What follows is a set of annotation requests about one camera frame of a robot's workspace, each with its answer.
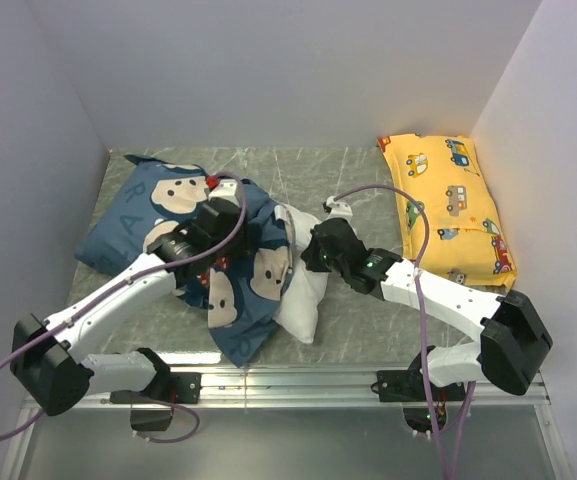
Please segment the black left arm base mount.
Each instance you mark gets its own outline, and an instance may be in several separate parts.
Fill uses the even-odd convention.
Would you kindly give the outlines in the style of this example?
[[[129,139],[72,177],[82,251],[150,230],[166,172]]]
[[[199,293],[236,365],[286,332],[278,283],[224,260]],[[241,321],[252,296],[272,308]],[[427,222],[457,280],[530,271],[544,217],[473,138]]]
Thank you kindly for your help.
[[[171,425],[177,406],[196,405],[200,398],[202,374],[173,372],[167,380],[158,381],[146,393],[112,392],[112,405],[130,407],[130,425],[138,433],[165,432]]]

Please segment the white pillow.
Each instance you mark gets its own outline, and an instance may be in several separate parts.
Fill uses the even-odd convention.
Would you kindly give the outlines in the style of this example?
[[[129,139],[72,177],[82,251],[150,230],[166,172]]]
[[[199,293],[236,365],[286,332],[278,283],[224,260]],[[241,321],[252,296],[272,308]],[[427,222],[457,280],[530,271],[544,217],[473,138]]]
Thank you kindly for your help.
[[[318,307],[326,292],[328,274],[308,271],[301,254],[308,247],[311,230],[319,224],[319,220],[285,204],[276,206],[274,215],[284,223],[292,255],[290,282],[282,295],[274,321],[299,342],[310,345],[315,340]]]

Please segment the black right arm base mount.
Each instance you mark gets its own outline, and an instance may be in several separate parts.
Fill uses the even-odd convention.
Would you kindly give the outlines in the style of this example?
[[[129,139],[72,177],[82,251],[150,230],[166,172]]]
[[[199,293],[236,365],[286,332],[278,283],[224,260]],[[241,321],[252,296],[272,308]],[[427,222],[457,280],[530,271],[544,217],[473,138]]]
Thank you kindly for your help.
[[[431,413],[428,409],[423,378],[416,370],[379,370],[370,390],[381,403],[402,403],[406,424],[414,433],[433,433]],[[448,423],[447,404],[462,402],[466,398],[463,385],[431,386],[433,408],[439,430]]]

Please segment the blue cartoon print pillowcase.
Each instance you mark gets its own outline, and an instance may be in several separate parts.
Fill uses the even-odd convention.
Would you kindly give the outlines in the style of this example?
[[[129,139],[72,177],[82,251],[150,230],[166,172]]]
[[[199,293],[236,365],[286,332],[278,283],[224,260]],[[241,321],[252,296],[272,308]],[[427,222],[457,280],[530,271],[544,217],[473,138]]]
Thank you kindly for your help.
[[[291,214],[249,179],[241,183],[246,207],[217,213],[207,204],[222,181],[201,166],[125,158],[135,169],[76,247],[76,259],[115,277],[141,254],[173,243],[192,260],[177,270],[175,296],[206,310],[217,347],[244,366],[278,327],[293,273]]]

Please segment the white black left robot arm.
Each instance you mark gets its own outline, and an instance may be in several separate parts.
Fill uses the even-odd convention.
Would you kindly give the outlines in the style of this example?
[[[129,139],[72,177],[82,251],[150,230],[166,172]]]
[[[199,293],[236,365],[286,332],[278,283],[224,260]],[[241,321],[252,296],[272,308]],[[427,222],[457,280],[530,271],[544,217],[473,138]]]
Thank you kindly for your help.
[[[131,391],[147,402],[174,395],[169,365],[150,348],[94,354],[94,348],[140,308],[185,286],[220,257],[250,251],[245,199],[212,198],[196,218],[157,237],[122,273],[60,312],[28,315],[14,328],[10,368],[48,416],[89,394]]]

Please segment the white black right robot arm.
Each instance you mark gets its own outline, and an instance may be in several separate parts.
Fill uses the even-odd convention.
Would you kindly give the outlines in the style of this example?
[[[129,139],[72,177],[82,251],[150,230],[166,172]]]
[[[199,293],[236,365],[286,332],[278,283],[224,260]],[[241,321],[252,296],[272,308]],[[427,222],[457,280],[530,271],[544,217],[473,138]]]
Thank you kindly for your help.
[[[419,399],[431,399],[451,384],[478,381],[522,396],[553,346],[525,294],[475,290],[388,250],[367,248],[342,218],[316,225],[301,257],[312,272],[334,272],[359,294],[424,312],[470,338],[468,344],[431,349],[409,374],[410,391]]]

